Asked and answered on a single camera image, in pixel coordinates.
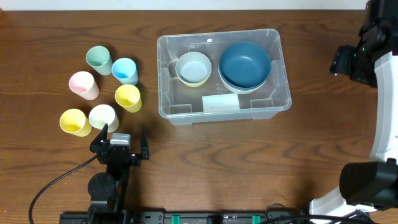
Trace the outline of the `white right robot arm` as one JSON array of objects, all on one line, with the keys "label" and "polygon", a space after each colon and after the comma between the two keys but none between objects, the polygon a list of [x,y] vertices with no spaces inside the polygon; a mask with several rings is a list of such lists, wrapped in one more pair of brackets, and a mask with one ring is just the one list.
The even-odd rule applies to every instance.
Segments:
[{"label": "white right robot arm", "polygon": [[376,134],[367,162],[344,166],[339,186],[309,204],[309,223],[366,221],[397,208],[397,0],[369,0],[357,46],[338,48],[330,73],[377,88]]}]

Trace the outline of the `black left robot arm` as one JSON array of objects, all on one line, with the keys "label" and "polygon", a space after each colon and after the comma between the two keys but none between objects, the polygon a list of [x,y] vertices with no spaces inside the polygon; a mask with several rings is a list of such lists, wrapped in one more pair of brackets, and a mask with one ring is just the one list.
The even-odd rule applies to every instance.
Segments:
[{"label": "black left robot arm", "polygon": [[129,134],[114,133],[111,139],[107,134],[106,124],[90,144],[90,151],[96,154],[100,164],[106,166],[106,171],[90,179],[88,193],[91,208],[117,212],[124,206],[130,167],[140,166],[142,160],[149,159],[149,146],[145,129],[141,132],[140,152],[135,154],[130,152]]}]

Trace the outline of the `light grey-blue bowl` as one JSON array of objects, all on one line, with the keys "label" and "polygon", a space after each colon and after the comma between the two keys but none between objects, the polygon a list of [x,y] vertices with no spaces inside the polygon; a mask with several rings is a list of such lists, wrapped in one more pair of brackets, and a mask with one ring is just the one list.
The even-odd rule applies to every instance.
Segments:
[{"label": "light grey-blue bowl", "polygon": [[210,77],[212,65],[210,59],[200,52],[183,54],[176,63],[175,71],[189,83],[198,83]]}]

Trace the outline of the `yellow bowl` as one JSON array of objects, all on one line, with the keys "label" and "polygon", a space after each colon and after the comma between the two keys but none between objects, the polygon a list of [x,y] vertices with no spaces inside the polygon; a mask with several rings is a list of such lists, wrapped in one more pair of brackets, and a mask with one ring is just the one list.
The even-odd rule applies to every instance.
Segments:
[{"label": "yellow bowl", "polygon": [[186,86],[188,86],[188,87],[192,87],[192,88],[196,88],[196,87],[202,86],[202,85],[204,85],[205,82],[208,80],[208,78],[207,78],[207,79],[202,80],[201,82],[198,82],[198,83],[189,83],[189,82],[185,81],[182,77],[178,77],[178,79],[179,79],[184,85],[186,85]]}]

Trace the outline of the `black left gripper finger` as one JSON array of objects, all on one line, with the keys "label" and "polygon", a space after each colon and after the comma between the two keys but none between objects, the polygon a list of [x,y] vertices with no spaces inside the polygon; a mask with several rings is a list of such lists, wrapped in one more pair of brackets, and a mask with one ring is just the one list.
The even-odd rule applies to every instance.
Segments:
[{"label": "black left gripper finger", "polygon": [[141,159],[149,160],[149,145],[146,139],[146,129],[142,128],[140,143]]},{"label": "black left gripper finger", "polygon": [[93,153],[99,153],[103,148],[104,142],[107,141],[107,135],[108,135],[108,124],[106,123],[102,128],[101,132],[91,142],[90,151]]}]

